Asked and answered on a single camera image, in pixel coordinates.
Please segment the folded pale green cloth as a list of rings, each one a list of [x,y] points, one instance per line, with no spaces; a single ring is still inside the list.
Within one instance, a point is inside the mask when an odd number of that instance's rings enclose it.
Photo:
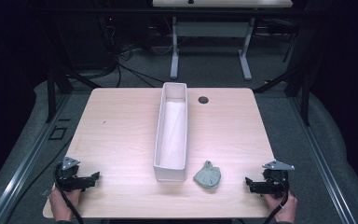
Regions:
[[[205,189],[215,189],[221,180],[220,168],[213,166],[210,161],[206,161],[203,167],[193,176],[193,180]]]

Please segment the black metal frame stand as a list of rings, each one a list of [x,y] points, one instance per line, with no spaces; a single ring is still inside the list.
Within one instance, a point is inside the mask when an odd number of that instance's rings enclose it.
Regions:
[[[33,27],[39,47],[49,63],[47,122],[51,122],[58,114],[56,89],[64,95],[71,94],[74,90],[69,78],[80,81],[92,90],[100,88],[100,85],[72,68],[53,15],[48,9],[48,0],[24,0],[24,5],[34,20]]]
[[[287,81],[284,93],[287,97],[300,94],[300,117],[309,126],[309,100],[312,78],[319,68],[324,52],[324,22],[330,0],[306,0],[297,39],[286,71],[267,84],[258,87],[254,93],[265,92]]]

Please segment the person's left hand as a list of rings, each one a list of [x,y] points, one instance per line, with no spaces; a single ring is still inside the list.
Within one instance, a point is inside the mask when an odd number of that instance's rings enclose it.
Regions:
[[[74,208],[77,208],[81,190],[76,189],[70,192],[65,192],[66,198],[70,201]],[[56,222],[59,221],[71,221],[73,218],[73,212],[66,204],[58,189],[54,189],[48,196],[51,211],[53,213]]]

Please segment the person's right hand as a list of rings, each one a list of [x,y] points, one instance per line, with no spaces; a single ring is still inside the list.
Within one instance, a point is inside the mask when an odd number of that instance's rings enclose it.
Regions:
[[[263,195],[270,212],[276,208],[280,210],[274,215],[274,224],[294,224],[296,220],[297,197],[289,191],[284,197],[273,198],[269,194]]]

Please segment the long white rectangular box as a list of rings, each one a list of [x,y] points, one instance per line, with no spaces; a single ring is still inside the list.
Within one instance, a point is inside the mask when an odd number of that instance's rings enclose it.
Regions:
[[[187,85],[164,83],[160,97],[153,162],[157,181],[186,180],[187,124]]]

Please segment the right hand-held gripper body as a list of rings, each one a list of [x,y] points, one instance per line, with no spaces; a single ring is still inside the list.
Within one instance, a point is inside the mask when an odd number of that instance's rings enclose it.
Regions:
[[[295,166],[281,161],[271,161],[262,165],[265,179],[264,194],[270,194],[275,199],[281,198],[283,193],[289,190],[288,172],[294,171]]]

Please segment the aluminium floor rail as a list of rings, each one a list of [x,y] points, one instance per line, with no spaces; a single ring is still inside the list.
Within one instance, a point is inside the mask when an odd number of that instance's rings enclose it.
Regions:
[[[324,186],[329,194],[329,197],[333,205],[335,206],[341,223],[357,224],[351,212],[351,209],[348,207],[347,201],[344,198],[344,195],[339,185],[337,184],[337,181],[334,178],[333,173],[324,157],[324,154],[321,151],[320,145],[314,136],[312,128],[308,126],[301,117],[299,102],[296,98],[290,98],[289,104],[293,108],[296,114],[296,119],[299,121],[300,126],[308,139],[310,145],[310,154],[324,182]]]
[[[70,97],[69,94],[62,94],[57,98],[56,112],[50,122],[47,122],[48,98],[42,95],[36,97],[31,116],[0,171],[0,224],[6,221],[53,129],[53,122]]]

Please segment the white desk with metal legs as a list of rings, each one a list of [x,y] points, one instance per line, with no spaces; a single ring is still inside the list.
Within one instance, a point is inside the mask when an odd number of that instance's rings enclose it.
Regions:
[[[249,9],[256,12],[260,8],[290,8],[292,0],[152,0],[154,7],[167,9]],[[252,75],[247,62],[247,51],[255,27],[255,19],[247,21],[183,21],[172,17],[172,66],[171,78],[178,78],[179,48],[181,37],[240,37],[243,45],[238,51],[241,70],[245,80]]]

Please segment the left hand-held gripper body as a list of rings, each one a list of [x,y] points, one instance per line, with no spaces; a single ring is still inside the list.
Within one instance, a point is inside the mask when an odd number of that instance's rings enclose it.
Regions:
[[[54,182],[58,189],[66,192],[71,192],[75,189],[85,190],[80,184],[80,178],[76,175],[79,163],[80,161],[76,159],[65,157],[63,161],[56,165],[54,170]]]

